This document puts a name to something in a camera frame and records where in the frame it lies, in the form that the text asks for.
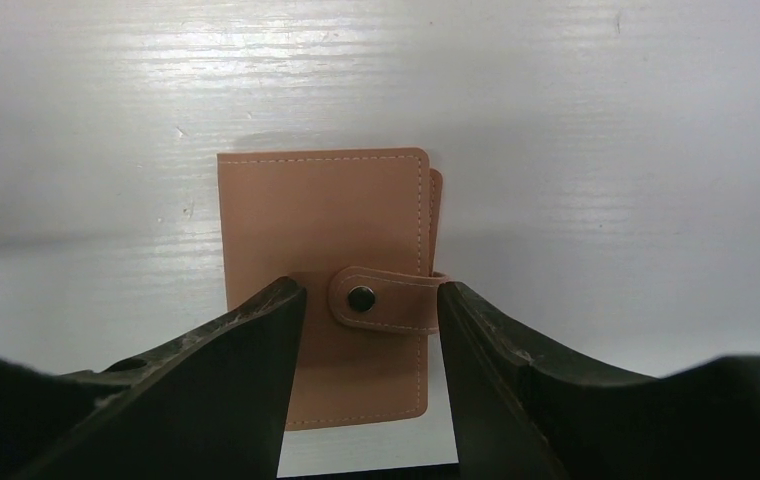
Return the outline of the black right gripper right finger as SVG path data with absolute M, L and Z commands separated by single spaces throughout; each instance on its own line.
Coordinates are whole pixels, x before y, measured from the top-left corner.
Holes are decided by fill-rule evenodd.
M 464 479 L 760 479 L 760 356 L 665 377 L 575 351 L 460 282 L 438 291 Z

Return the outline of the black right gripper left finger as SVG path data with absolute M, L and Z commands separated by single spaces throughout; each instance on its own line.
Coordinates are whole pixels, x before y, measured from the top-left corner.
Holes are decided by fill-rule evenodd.
M 0 479 L 273 479 L 307 292 L 238 308 L 95 372 L 0 359 Z

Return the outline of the tan leather card holder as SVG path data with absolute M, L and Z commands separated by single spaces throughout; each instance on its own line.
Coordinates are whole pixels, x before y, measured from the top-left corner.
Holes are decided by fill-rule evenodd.
M 419 148 L 221 153 L 227 304 L 287 276 L 307 292 L 286 427 L 405 420 L 428 406 L 443 178 Z

